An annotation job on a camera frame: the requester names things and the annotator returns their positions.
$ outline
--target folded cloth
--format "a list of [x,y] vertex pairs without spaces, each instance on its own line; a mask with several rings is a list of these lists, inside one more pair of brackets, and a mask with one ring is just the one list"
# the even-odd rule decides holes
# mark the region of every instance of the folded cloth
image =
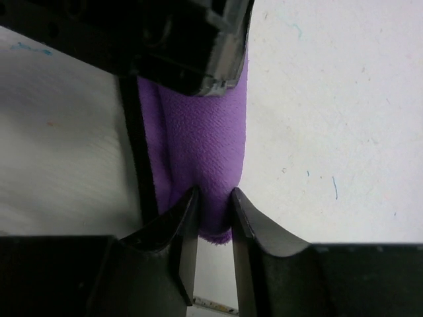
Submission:
[[159,212],[199,186],[200,236],[230,241],[229,195],[245,152],[247,61],[238,85],[222,97],[187,97],[142,78],[138,88]]

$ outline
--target blue ink mark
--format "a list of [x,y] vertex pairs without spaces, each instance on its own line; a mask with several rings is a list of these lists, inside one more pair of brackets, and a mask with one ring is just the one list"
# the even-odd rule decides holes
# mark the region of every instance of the blue ink mark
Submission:
[[338,188],[336,187],[335,177],[332,176],[333,186],[335,186],[336,200],[338,200]]
[[38,48],[31,48],[31,47],[29,47],[25,44],[20,43],[20,42],[18,42],[17,45],[12,45],[11,50],[27,50],[27,51],[30,51],[30,52],[43,53],[43,54],[46,54],[48,56],[53,55],[53,53],[51,51],[41,50],[41,49],[38,49]]
[[303,31],[299,28],[297,23],[293,23],[290,25],[292,28],[296,28],[298,30],[298,39],[300,39],[303,35]]

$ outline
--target black plastic part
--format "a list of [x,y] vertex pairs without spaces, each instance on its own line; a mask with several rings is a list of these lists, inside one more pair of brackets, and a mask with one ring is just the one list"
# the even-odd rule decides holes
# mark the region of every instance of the black plastic part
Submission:
[[0,238],[0,311],[9,316],[185,317],[192,303],[198,191],[117,241]]
[[0,0],[0,25],[118,75],[223,95],[241,74],[253,0]]
[[147,224],[159,216],[159,209],[145,138],[144,121],[141,113],[142,105],[139,100],[139,94],[143,92],[138,91],[137,77],[135,76],[119,79],[119,89],[137,174],[142,224]]
[[308,244],[232,201],[240,317],[423,316],[423,246]]

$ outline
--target purple fabric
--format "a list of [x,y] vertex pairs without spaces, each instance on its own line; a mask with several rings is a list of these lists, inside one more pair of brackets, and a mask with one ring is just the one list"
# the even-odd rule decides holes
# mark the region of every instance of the purple fabric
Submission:
[[142,78],[138,87],[159,212],[199,186],[200,236],[228,242],[229,194],[244,161],[247,61],[239,84],[223,97],[187,97]]

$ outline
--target white surface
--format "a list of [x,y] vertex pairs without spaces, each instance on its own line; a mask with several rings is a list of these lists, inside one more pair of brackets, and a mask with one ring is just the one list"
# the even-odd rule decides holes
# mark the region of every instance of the white surface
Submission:
[[[256,1],[241,188],[292,233],[423,241],[422,10]],[[131,232],[137,201],[112,77],[56,52],[10,52],[21,41],[0,32],[0,230]],[[196,294],[237,306],[230,246],[200,243]]]
[[212,310],[207,310],[199,307],[188,307],[186,317],[231,317],[228,314],[220,314]]

